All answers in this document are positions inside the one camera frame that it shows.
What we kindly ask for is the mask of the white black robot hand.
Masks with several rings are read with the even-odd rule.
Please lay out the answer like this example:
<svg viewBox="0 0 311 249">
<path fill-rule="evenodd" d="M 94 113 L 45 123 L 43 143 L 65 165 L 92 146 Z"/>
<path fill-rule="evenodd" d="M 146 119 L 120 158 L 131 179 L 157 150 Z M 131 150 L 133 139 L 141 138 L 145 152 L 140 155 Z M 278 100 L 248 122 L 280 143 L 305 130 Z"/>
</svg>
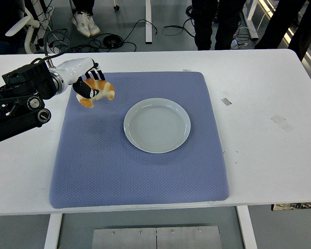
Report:
<svg viewBox="0 0 311 249">
<path fill-rule="evenodd" d="M 56 84 L 56 94 L 61 94 L 68 85 L 72 85 L 74 91 L 86 99 L 95 97 L 100 91 L 96 87 L 88 86 L 85 81 L 89 78 L 105 80 L 98 64 L 91 58 L 65 61 L 51 69 L 50 73 Z"/>
</svg>

